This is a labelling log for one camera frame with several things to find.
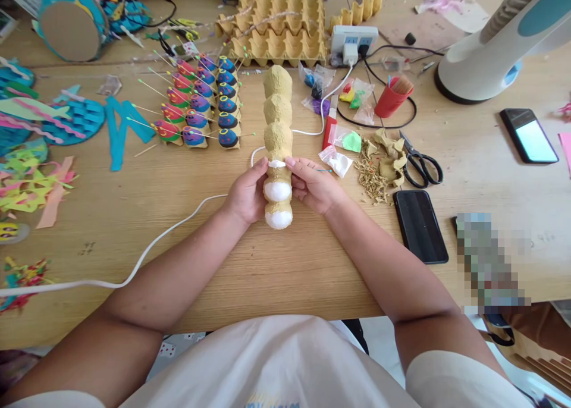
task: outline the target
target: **person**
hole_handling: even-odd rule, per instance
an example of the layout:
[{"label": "person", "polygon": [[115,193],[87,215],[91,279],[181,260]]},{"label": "person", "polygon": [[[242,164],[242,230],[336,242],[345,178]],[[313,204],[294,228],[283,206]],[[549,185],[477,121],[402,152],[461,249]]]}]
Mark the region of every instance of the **person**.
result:
[{"label": "person", "polygon": [[200,228],[115,290],[0,405],[531,406],[429,267],[370,219],[329,172],[315,171],[321,166],[305,158],[288,157],[286,163],[293,197],[326,220],[394,324],[406,390],[346,329],[300,315],[219,329],[145,384],[163,336],[263,217],[268,160],[262,158],[234,182],[222,207]]}]

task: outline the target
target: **cardboard egg tray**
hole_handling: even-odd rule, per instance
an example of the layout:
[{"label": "cardboard egg tray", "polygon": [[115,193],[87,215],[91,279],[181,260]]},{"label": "cardboard egg tray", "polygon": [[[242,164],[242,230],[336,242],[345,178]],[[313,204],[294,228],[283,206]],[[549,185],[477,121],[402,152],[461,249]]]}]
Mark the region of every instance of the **cardboard egg tray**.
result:
[{"label": "cardboard egg tray", "polygon": [[331,17],[328,32],[329,34],[332,34],[333,27],[340,24],[343,26],[357,26],[378,13],[381,10],[381,7],[382,0],[353,1],[353,5],[350,10],[343,8],[341,10],[341,15],[334,15]]},{"label": "cardboard egg tray", "polygon": [[328,54],[325,35],[319,32],[309,36],[305,30],[301,30],[297,35],[289,30],[284,30],[281,35],[271,29],[263,35],[253,30],[247,36],[233,37],[229,46],[228,57],[243,60],[244,66],[249,66],[252,61],[266,66],[271,60],[277,65],[283,65],[287,61],[293,67],[303,61],[306,66],[313,67],[316,63],[325,65]]},{"label": "cardboard egg tray", "polygon": [[[249,6],[246,0],[240,0],[238,12]],[[215,25],[217,36],[226,34],[228,37],[237,37],[236,30],[243,34],[250,27],[262,22],[281,12],[291,11],[296,15],[286,15],[275,18],[266,23],[256,26],[259,34],[265,34],[268,29],[275,34],[281,35],[284,30],[298,35],[300,31],[306,31],[309,36],[314,36],[325,31],[325,10],[323,0],[256,0],[252,9],[244,15],[234,18],[220,15]]]}]

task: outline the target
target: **hand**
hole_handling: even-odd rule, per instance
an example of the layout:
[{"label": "hand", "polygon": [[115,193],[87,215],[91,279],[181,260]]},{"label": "hand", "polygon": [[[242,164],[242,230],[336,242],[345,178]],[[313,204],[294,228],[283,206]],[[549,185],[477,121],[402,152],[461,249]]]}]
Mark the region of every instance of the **hand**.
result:
[{"label": "hand", "polygon": [[263,209],[268,203],[263,196],[263,182],[268,178],[268,158],[263,157],[232,184],[228,197],[222,206],[250,225],[263,217]]},{"label": "hand", "polygon": [[319,164],[307,158],[285,159],[291,175],[293,196],[315,212],[325,216],[327,212],[349,199],[335,178]]}]

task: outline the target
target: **red pen holder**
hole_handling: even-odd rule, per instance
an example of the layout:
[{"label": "red pen holder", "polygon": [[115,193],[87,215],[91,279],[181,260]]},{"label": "red pen holder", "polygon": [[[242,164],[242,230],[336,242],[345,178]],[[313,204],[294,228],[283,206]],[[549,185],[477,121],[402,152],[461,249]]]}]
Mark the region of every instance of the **red pen holder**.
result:
[{"label": "red pen holder", "polygon": [[390,86],[385,86],[382,91],[381,97],[375,106],[375,113],[381,118],[388,118],[395,113],[395,111],[403,104],[407,97],[412,94],[412,88],[408,94],[401,95],[395,93],[391,88],[399,80],[399,77],[392,78]]}]

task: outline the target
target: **black smartphone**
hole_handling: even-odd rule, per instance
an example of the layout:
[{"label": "black smartphone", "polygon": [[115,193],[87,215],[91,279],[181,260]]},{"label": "black smartphone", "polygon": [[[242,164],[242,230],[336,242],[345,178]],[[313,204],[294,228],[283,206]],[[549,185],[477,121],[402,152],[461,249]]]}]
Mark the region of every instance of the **black smartphone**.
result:
[{"label": "black smartphone", "polygon": [[500,116],[523,162],[551,164],[559,161],[531,109],[504,109]]},{"label": "black smartphone", "polygon": [[428,193],[398,191],[393,195],[404,245],[427,265],[448,262],[448,252]]}]

